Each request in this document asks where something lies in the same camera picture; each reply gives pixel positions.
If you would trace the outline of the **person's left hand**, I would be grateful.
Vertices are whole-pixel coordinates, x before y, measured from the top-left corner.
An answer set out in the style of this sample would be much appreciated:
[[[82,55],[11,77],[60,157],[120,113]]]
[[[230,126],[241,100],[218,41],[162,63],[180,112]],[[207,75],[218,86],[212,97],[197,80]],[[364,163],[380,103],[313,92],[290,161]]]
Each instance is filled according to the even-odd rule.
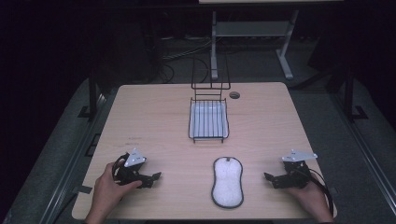
[[[95,181],[91,213],[97,217],[106,217],[128,192],[142,185],[140,180],[123,186],[118,185],[112,176],[113,165],[113,162],[108,163]]]

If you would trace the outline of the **white sponge with dark rim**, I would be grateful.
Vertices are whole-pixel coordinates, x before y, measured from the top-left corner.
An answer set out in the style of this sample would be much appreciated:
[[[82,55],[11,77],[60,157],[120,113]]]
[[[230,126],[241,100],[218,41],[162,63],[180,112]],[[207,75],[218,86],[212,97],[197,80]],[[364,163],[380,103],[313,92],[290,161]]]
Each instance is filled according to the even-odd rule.
[[[213,164],[213,171],[211,197],[215,205],[226,209],[239,207],[244,201],[241,162],[234,157],[217,158]]]

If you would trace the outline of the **white metal stand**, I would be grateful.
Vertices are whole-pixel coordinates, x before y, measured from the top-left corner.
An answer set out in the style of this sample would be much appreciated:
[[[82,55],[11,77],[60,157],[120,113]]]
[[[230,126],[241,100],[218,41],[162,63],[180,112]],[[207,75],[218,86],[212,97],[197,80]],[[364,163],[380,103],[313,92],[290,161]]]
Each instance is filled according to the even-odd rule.
[[[283,37],[284,43],[276,50],[285,79],[292,80],[286,53],[299,15],[298,10],[291,13],[288,21],[218,21],[217,12],[212,12],[210,75],[212,80],[219,78],[217,62],[217,40],[220,37]]]

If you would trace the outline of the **aluminium floor rail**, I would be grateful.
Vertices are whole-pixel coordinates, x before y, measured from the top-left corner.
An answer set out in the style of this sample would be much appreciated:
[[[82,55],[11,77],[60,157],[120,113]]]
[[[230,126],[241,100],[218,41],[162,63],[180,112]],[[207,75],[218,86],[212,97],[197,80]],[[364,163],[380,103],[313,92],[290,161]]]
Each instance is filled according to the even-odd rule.
[[[88,105],[86,91],[78,91],[66,108],[40,157],[43,160],[41,173],[48,175],[42,181],[53,180],[54,185],[38,224],[75,221],[71,211],[78,193],[74,193],[73,188],[82,186],[116,93],[113,90],[98,96],[97,112],[92,121],[78,117],[80,109]]]
[[[331,94],[330,99],[332,100],[332,103],[340,114],[342,121],[345,123],[350,133],[352,134],[353,139],[358,145],[363,160],[366,163],[366,166],[368,167],[370,173],[372,174],[375,183],[378,185],[381,193],[383,194],[387,204],[389,205],[389,208],[396,216],[396,188],[390,183],[388,177],[384,173],[382,167],[380,166],[375,155],[373,154],[372,148],[364,139],[361,131],[356,124],[356,120],[367,120],[368,116],[359,105],[353,106],[353,113],[351,115],[348,115],[348,113],[344,109],[343,102],[336,94]]]

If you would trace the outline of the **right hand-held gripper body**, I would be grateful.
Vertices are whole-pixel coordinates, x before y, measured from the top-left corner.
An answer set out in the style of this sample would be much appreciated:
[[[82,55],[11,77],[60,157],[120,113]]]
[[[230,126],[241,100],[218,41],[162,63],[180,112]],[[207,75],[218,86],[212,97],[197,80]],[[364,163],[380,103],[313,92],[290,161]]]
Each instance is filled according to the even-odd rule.
[[[318,155],[316,153],[292,149],[290,154],[282,158],[286,173],[278,180],[278,186],[281,189],[304,188],[311,177],[306,161],[314,160],[317,157]]]

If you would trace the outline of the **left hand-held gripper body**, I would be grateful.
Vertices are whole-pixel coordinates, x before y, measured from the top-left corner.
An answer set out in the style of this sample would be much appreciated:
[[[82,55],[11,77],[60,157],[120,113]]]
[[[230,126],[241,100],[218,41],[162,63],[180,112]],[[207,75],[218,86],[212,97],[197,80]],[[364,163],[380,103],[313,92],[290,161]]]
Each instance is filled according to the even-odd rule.
[[[112,166],[113,180],[121,186],[135,181],[141,181],[142,184],[145,184],[147,180],[139,174],[139,170],[146,159],[136,148],[121,155]]]

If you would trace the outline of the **person's right hand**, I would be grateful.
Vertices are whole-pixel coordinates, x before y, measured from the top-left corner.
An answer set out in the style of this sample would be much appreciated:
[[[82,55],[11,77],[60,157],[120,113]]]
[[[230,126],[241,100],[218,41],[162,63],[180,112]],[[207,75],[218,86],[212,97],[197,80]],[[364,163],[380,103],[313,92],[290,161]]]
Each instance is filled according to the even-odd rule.
[[[325,217],[330,212],[324,193],[313,181],[309,181],[302,189],[287,188],[286,192],[292,195],[313,217]]]

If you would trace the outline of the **white plastic tray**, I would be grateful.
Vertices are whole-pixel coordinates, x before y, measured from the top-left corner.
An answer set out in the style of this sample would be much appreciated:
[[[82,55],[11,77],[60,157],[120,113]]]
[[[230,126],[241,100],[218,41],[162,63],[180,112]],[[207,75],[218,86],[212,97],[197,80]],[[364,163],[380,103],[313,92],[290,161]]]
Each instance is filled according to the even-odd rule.
[[[189,138],[224,139],[229,136],[226,101],[192,100]]]

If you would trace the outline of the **black metal post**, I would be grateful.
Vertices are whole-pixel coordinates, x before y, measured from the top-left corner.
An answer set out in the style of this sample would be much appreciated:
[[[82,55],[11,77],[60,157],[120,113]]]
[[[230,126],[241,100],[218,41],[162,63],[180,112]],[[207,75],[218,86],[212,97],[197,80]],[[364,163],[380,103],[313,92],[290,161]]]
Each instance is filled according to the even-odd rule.
[[[360,105],[353,104],[354,98],[354,75],[351,68],[346,70],[345,91],[344,91],[344,113],[349,122],[356,119],[368,119],[367,114]]]
[[[88,121],[92,121],[97,112],[97,90],[95,82],[95,73],[90,72],[89,74],[89,104],[84,105],[79,113],[79,118],[86,118]]]

